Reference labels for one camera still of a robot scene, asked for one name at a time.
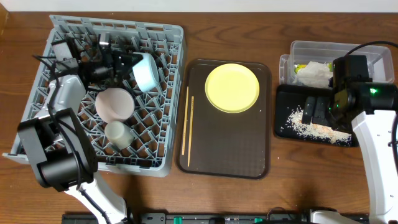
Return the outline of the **light blue bowl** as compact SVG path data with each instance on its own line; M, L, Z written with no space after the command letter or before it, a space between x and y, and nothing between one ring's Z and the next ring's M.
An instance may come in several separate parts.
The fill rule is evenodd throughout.
M142 92L148 92L155 88L159 82L155 59L149 53L136 52L133 53L133 56L140 56L142 58L132 67L136 83Z

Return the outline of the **white cup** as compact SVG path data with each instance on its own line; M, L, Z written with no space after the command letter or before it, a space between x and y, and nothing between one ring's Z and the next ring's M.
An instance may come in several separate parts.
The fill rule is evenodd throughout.
M105 136L110 143L119 149L127 148L134 140L134 136L130 132L130 127L120 121L112 121L108 123L104 129Z

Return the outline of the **white tissue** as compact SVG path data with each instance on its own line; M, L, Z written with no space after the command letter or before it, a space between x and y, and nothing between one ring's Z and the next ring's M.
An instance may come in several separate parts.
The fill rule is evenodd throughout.
M331 63L310 61L307 66L295 73L293 84L300 84L314 88L329 88L333 78Z

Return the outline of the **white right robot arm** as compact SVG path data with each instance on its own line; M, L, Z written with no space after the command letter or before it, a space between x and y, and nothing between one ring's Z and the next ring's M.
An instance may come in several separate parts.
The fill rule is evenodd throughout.
M397 222L397 86L374 82L364 55L332 63L333 91L324 124L353 133L364 162L370 223Z

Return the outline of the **pink bowl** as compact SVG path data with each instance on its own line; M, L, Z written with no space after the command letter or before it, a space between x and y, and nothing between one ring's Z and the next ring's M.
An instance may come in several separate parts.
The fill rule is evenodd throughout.
M134 107L132 95L122 88L108 88L99 92L95 99L96 112L106 123L124 122L133 115Z

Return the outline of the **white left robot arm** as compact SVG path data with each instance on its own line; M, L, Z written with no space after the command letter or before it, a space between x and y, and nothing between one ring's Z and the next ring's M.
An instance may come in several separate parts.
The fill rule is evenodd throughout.
M84 48L72 37L52 42L51 48L53 56L36 56L50 75L44 106L17 127L35 178L44 188L75 197L98 223L134 223L125 199L99 173L96 152L77 114L91 84L121 82L143 57L94 42L84 60Z

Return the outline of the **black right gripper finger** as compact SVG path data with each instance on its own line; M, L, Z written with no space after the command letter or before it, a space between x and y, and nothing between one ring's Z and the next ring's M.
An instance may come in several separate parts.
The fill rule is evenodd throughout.
M317 99L315 97L309 96L307 97L303 109L302 115L302 123L306 125L310 125L312 122L313 114L315 111Z
M322 126L330 126L326 117L329 112L329 97L320 96L316 99L315 109L312 116L312 123Z

